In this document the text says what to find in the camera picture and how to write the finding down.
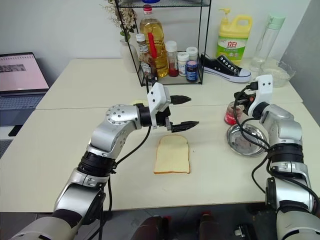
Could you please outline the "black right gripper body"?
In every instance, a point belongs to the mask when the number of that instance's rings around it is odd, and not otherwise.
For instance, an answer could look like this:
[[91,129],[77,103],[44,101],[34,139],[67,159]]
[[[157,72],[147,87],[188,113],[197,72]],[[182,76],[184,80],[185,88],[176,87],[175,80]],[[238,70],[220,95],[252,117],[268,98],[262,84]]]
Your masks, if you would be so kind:
[[247,116],[249,116],[249,108],[250,108],[250,106],[252,105],[252,103],[253,103],[254,100],[255,100],[255,94],[254,94],[254,93],[252,93],[252,94],[247,94],[247,93],[245,93],[245,92],[243,92],[242,94],[246,94],[246,99],[245,99],[245,100],[247,100],[247,105],[244,106],[243,112],[244,112]]

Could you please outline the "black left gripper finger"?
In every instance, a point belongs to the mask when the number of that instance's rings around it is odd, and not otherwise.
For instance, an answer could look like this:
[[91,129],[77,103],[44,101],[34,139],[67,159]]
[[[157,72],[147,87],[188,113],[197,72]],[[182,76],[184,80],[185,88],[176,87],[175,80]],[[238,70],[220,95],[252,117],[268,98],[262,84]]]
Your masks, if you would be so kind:
[[199,121],[184,121],[184,122],[181,122],[180,124],[171,123],[171,132],[172,133],[184,132],[197,126],[199,123],[200,123]]
[[171,96],[171,104],[173,105],[181,105],[191,101],[192,99],[188,96],[184,95],[172,95]]

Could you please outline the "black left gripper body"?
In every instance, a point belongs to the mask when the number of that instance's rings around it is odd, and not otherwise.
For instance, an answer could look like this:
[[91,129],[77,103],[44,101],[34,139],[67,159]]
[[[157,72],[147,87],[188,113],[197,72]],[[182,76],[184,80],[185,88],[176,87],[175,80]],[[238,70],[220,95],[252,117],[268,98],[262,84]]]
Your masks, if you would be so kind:
[[166,127],[168,131],[173,131],[173,123],[169,120],[171,115],[170,108],[166,107],[164,111],[156,113],[156,124],[158,127]]

